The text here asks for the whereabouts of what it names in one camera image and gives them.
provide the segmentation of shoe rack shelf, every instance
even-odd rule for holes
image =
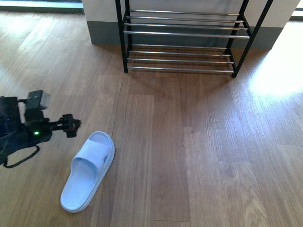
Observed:
[[[243,1],[238,13],[137,10],[130,9],[129,0],[125,0],[123,17],[121,2],[115,1],[125,73],[129,69],[176,70],[230,73],[233,78],[237,76],[273,2],[266,2],[252,30],[244,16],[249,0]],[[144,40],[140,39],[142,36],[149,40],[161,37],[165,44],[133,42]],[[222,43],[221,40],[226,40],[227,45],[213,47],[180,44],[180,41],[189,38],[208,38],[218,44]],[[235,39],[247,41],[238,62],[231,49]]]

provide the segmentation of wall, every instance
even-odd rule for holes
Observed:
[[[270,49],[300,0],[274,0],[267,17],[253,44],[253,48]],[[118,44],[118,26],[116,5],[113,0],[82,0],[87,18],[91,41],[93,44]],[[251,0],[245,16],[254,28],[265,6],[266,0]],[[131,9],[171,10],[171,11],[201,11],[237,13],[241,7],[241,0],[191,0],[190,4],[184,0],[130,0]],[[122,12],[124,3],[121,0]],[[244,42],[235,43],[236,47],[243,47]]]

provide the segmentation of white slipper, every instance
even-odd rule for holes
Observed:
[[[71,175],[61,194],[63,209],[77,213],[88,206],[114,155],[115,146],[109,135],[102,131],[90,135],[71,162]]]

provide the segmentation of wood grain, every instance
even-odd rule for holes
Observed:
[[[278,151],[286,163],[290,181],[303,205],[303,146],[279,145]]]
[[[242,126],[226,77],[204,77],[211,126],[220,161],[250,160]]]
[[[183,126],[210,126],[204,76],[182,75],[180,92]]]
[[[151,219],[189,221],[178,78],[156,78],[152,137]]]
[[[190,222],[151,221],[151,227],[190,227]]]
[[[251,113],[242,125],[270,225],[301,226],[303,207],[265,116]]]
[[[153,105],[153,96],[129,96],[112,227],[149,226]]]
[[[184,128],[191,227],[230,227],[211,128]]]
[[[220,162],[230,224],[269,227],[251,163]]]

